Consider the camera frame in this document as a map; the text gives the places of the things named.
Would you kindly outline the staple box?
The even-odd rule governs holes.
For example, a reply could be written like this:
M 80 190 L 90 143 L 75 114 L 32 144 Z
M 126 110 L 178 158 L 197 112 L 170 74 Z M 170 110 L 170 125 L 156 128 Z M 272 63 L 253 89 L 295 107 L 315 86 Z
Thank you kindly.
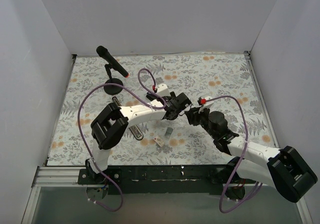
M 159 147 L 163 147 L 165 145 L 165 142 L 159 136 L 154 137 L 153 140 Z

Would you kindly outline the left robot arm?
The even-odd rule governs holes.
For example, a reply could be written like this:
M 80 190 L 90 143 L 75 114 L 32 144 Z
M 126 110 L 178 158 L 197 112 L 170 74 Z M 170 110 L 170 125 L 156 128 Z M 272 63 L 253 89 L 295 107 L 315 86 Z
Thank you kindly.
M 123 137 L 126 130 L 134 125 L 154 120 L 175 120 L 191 100 L 181 93 L 177 96 L 164 96 L 165 105 L 160 98 L 146 105 L 117 106 L 109 103 L 91 123 L 91 133 L 95 140 L 92 157 L 86 161 L 89 178 L 96 184 L 106 179 L 106 169 L 110 150 Z

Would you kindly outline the staple strips pack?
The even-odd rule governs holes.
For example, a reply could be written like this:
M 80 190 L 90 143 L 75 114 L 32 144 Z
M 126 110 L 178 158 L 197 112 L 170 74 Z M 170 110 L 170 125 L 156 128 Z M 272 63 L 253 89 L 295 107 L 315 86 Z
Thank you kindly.
M 171 135 L 172 135 L 172 133 L 173 133 L 173 129 L 171 128 L 171 127 L 168 127 L 167 129 L 166 129 L 166 132 L 165 132 L 165 138 L 170 138 L 171 137 Z

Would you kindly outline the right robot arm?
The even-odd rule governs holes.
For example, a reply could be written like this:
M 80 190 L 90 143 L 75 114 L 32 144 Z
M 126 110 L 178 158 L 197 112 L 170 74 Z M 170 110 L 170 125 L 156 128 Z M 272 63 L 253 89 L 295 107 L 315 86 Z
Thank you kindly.
M 226 170 L 227 179 L 239 182 L 251 179 L 275 188 L 290 202 L 298 202 L 318 181 L 316 174 L 291 146 L 267 147 L 232 132 L 225 116 L 208 108 L 191 108 L 185 112 L 188 122 L 201 126 L 213 138 L 216 148 L 225 154 L 242 157 L 240 165 Z

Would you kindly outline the grey black stapler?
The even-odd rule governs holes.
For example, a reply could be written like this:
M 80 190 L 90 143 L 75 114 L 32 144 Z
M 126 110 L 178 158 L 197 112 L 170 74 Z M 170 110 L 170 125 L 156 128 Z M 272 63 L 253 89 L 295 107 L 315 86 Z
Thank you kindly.
M 118 98 L 116 96 L 112 97 L 112 101 L 117 105 L 117 106 L 121 106 L 120 101 L 118 100 Z M 130 132 L 132 133 L 132 135 L 134 136 L 134 138 L 136 140 L 142 140 L 143 139 L 143 133 L 141 132 L 140 128 L 137 125 L 133 125 L 131 127 L 128 128 L 130 130 Z

